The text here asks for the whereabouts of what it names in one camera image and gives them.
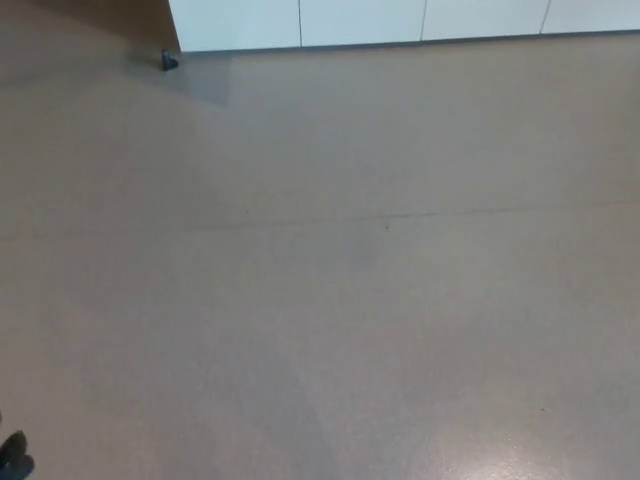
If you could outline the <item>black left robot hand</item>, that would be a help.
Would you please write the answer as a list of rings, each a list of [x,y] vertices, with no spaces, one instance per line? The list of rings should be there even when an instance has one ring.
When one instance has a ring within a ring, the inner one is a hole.
[[[1,480],[25,480],[35,469],[35,461],[27,453],[28,442],[23,431],[12,433],[1,445]]]

